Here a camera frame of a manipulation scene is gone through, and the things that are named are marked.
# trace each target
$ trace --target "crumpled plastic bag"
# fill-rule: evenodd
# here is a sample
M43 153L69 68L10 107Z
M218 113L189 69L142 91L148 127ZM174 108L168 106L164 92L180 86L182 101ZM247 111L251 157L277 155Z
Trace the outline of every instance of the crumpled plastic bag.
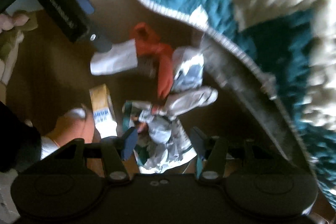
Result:
M148 134L139 133L134 149L141 173L163 173L167 169L189 162L197 155L179 119L171 121L167 117L161 117L165 112L156 109L150 102L127 101L123 106L123 113L123 131L136 126L136 122L148 122ZM150 133L149 125L155 120L161 122L160 126L163 126L159 133L153 134Z
M172 92L195 89L202 85L204 57L192 47L177 48L172 57L174 83Z
M152 115L148 110L143 110L139 122L148 124L148 134L156 144L165 144L171 136L171 122L158 115Z
M168 117L173 118L196 107L208 106L216 101L217 97L218 91L216 89L203 86L195 90L170 94L163 110Z

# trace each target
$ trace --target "fabric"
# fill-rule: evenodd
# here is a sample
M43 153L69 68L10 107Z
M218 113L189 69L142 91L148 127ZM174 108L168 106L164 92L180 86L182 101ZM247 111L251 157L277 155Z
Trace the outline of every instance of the fabric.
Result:
M134 27L131 38L135 38L137 56L153 55L157 57L159 61L157 96L160 99L166 98L173 85L172 47L160 43L161 37L143 22Z
M58 145L54 143L53 140L51 140L48 137L42 136L41 137L41 160L43 160L45 157L48 157L51 153L55 152L58 149Z
M0 172L22 172L41 158L41 136L34 127L25 125L0 102Z
M225 36L264 73L276 77L278 97L316 159L320 186L336 208L336 196L331 191L336 186L335 0L140 2L200 31L211 27L214 36ZM200 6L208 16L206 23L191 18Z
M138 66L135 40L114 44L108 52L96 52L90 62L92 75L112 75Z

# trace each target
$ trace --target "hand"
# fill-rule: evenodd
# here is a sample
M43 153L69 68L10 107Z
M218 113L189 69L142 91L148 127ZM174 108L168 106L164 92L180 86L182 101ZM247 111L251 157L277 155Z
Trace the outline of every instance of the hand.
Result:
M15 13L12 17L6 14L0 14L0 33L8 31L15 26L23 26L29 20L25 14Z
M57 146L62 147L76 138L83 138L85 143L92 143L95 133L95 120L93 113L82 105L85 116L80 116L75 110L70 110L58 117L55 128L46 137L50 138Z

